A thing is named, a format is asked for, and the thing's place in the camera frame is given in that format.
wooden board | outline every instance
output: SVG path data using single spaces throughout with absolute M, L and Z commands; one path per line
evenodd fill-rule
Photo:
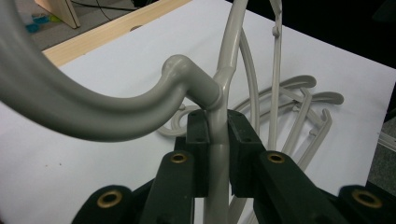
M 43 53 L 50 61 L 52 61 L 52 63 L 57 66 L 61 66 L 110 42 L 111 40 L 116 39 L 121 35 L 128 34 L 134 28 L 153 21 L 188 2 L 190 2 L 190 0 L 157 1 L 114 21 L 110 21 L 98 28 L 90 30 L 87 33 L 66 40 L 50 49 L 46 49 Z
M 35 2 L 72 28 L 80 26 L 76 11 L 70 0 L 35 0 Z

bent pipe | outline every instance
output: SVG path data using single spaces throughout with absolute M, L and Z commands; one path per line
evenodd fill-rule
M 77 84 L 38 50 L 24 30 L 14 1 L 0 1 L 0 100 L 47 128 L 76 138 L 116 142 L 165 124 L 185 96 L 203 109 L 221 89 L 189 58 L 176 55 L 148 92 L 132 98 L 104 96 Z

brass insert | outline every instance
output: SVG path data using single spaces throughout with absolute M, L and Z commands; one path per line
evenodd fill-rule
M 285 161 L 285 158 L 281 154 L 275 152 L 268 154 L 267 158 L 273 163 L 282 163 Z
M 118 204 L 122 199 L 122 194 L 116 189 L 110 190 L 100 196 L 97 204 L 101 208 L 109 208 Z
M 377 198 L 374 194 L 367 190 L 362 189 L 354 189 L 352 191 L 352 197 L 358 203 L 361 203 L 367 207 L 371 208 L 380 208 L 382 207 L 382 202 L 379 198 Z
M 187 156 L 182 153 L 177 153 L 177 154 L 173 155 L 171 158 L 171 162 L 174 162 L 174 163 L 182 163 L 182 162 L 185 162 L 186 160 L 187 160 Z

white table surface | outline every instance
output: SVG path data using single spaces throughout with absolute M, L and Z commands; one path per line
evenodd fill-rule
M 190 57 L 213 76 L 230 7 L 225 1 L 193 0 L 61 70 L 93 91 L 118 97 L 136 96 L 153 87 L 163 62 L 174 54 Z M 273 21 L 246 14 L 244 29 L 261 89 L 269 87 L 272 78 L 273 26 Z M 317 79 L 317 86 L 309 89 L 312 93 L 337 91 L 345 97 L 342 105 L 312 105 L 318 113 L 328 108 L 333 125 L 305 173 L 332 194 L 344 185 L 364 185 L 396 71 L 284 27 L 281 79 L 299 75 Z M 247 96 L 240 58 L 230 107 Z M 294 119 L 291 112 L 279 118 L 278 149 Z M 309 129 L 309 124 L 304 126 L 294 159 L 306 147 Z M 265 146 L 267 135 L 264 123 L 261 139 Z M 0 217 L 7 224 L 70 223 L 97 189 L 114 184 L 136 189 L 153 178 L 173 144 L 174 139 L 158 133 L 121 143 L 79 140 L 37 125 L 0 104 Z

blue object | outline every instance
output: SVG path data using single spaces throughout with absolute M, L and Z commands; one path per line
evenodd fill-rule
M 48 15 L 44 13 L 33 14 L 32 19 L 37 24 L 43 24 L 50 21 Z
M 25 27 L 26 27 L 26 30 L 29 33 L 35 33 L 39 29 L 39 26 L 37 24 L 35 24 L 35 23 L 29 24 L 29 25 L 25 25 Z

